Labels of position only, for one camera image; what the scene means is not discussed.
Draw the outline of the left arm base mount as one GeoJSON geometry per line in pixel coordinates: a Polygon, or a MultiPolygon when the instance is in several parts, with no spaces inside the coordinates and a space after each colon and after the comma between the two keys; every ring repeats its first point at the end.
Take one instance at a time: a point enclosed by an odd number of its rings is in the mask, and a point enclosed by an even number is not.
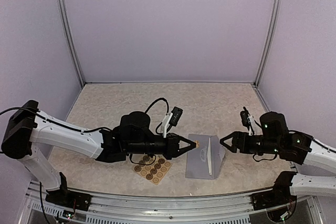
{"type": "Polygon", "coordinates": [[[92,196],[86,193],[72,191],[67,188],[47,191],[46,201],[73,210],[88,211],[92,196]]]}

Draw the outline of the grey envelope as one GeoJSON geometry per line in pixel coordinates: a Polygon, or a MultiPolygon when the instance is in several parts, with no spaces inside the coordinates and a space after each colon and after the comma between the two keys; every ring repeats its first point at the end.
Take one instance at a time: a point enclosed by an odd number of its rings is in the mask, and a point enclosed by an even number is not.
{"type": "Polygon", "coordinates": [[[218,136],[189,134],[188,137],[194,142],[198,141],[200,145],[187,153],[185,177],[191,179],[217,179],[226,153],[224,147],[219,142],[218,136]],[[208,174],[207,164],[209,137],[211,137],[212,176],[208,174]]]}

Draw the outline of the brown sticker sheet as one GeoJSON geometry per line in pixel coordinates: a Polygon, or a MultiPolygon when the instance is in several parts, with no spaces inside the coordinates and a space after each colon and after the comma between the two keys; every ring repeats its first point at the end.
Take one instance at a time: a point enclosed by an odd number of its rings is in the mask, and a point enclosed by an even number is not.
{"type": "Polygon", "coordinates": [[[133,171],[147,181],[158,185],[171,167],[172,163],[163,156],[143,155],[135,162],[133,171]]]}

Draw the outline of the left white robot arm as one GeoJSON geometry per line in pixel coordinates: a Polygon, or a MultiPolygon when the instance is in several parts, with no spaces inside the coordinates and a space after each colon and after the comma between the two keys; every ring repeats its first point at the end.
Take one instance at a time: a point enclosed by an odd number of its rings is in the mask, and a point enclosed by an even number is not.
{"type": "Polygon", "coordinates": [[[171,160],[196,148],[196,143],[170,133],[176,126],[182,110],[174,108],[166,114],[163,133],[150,130],[151,119],[146,112],[134,111],[121,117],[113,129],[98,127],[87,129],[58,120],[38,108],[38,102],[27,101],[14,111],[1,144],[2,153],[19,160],[44,186],[49,194],[66,206],[73,201],[65,176],[55,171],[38,148],[39,144],[70,150],[98,162],[115,163],[133,154],[162,155],[171,160]]]}

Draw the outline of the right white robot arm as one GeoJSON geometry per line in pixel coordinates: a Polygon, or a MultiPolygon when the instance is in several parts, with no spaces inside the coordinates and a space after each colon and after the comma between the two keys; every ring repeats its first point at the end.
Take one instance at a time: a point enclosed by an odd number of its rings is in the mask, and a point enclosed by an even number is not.
{"type": "MultiPolygon", "coordinates": [[[[271,154],[280,159],[310,165],[335,174],[335,149],[313,136],[289,130],[285,116],[267,112],[260,118],[261,135],[235,131],[220,139],[220,144],[232,153],[271,154]]],[[[290,196],[335,196],[335,175],[308,176],[296,172],[281,172],[269,192],[273,205],[281,204],[290,196]]]]}

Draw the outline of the beige letter sheet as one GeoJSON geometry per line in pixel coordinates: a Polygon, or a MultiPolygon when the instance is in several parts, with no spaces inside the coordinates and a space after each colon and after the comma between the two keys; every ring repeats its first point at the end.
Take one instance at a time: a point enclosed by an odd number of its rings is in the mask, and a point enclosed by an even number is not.
{"type": "Polygon", "coordinates": [[[209,174],[210,176],[212,176],[212,150],[211,150],[211,137],[208,138],[207,164],[208,164],[208,174],[209,174]]]}

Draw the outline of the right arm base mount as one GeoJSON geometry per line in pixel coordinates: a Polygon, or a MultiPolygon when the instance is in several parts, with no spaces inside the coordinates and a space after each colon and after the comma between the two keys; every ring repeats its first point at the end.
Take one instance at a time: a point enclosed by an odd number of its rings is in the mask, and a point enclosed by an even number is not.
{"type": "Polygon", "coordinates": [[[290,193],[289,186],[274,186],[271,190],[251,195],[254,210],[285,205],[296,200],[297,196],[290,193]]]}

